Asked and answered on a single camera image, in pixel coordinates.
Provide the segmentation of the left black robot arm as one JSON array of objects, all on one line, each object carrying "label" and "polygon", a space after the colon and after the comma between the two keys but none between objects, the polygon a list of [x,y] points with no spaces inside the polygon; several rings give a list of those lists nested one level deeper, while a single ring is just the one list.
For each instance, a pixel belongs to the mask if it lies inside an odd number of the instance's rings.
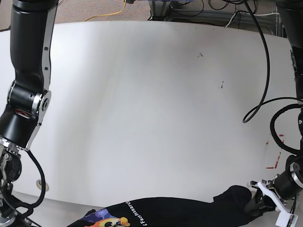
[{"label": "left black robot arm", "polygon": [[[277,0],[276,6],[291,45],[292,61],[285,61],[285,42],[266,41],[262,36],[263,57],[253,50],[256,43],[248,45],[229,87],[232,107],[227,111],[218,108],[204,111],[199,124],[206,152],[221,148],[232,154],[227,164],[214,173],[204,168],[209,183],[222,187],[224,183],[231,185],[248,180],[250,187],[257,188],[264,173],[263,159],[269,154],[262,146],[269,139],[270,147],[288,152],[289,157],[277,178],[266,175],[266,190],[287,201],[303,191],[303,3]],[[261,108],[267,103],[265,96],[261,96],[259,105],[243,118],[243,123],[249,125],[245,129],[237,120],[237,113],[252,104],[259,91],[270,94],[273,101],[285,101],[283,92],[294,93],[295,97],[292,104],[280,105],[275,112],[273,108]]]}]

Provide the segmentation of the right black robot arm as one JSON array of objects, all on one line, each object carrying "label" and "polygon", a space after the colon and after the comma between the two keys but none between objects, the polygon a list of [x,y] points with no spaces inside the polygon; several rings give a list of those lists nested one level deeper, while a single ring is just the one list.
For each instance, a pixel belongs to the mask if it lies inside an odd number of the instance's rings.
[{"label": "right black robot arm", "polygon": [[[43,170],[31,153],[51,100],[50,49],[58,1],[15,0],[10,23],[10,56],[15,70],[0,118],[0,224],[30,227],[29,218],[45,196]],[[13,183],[22,171],[19,152],[25,151],[41,176],[41,193],[32,204],[12,195]]]}]

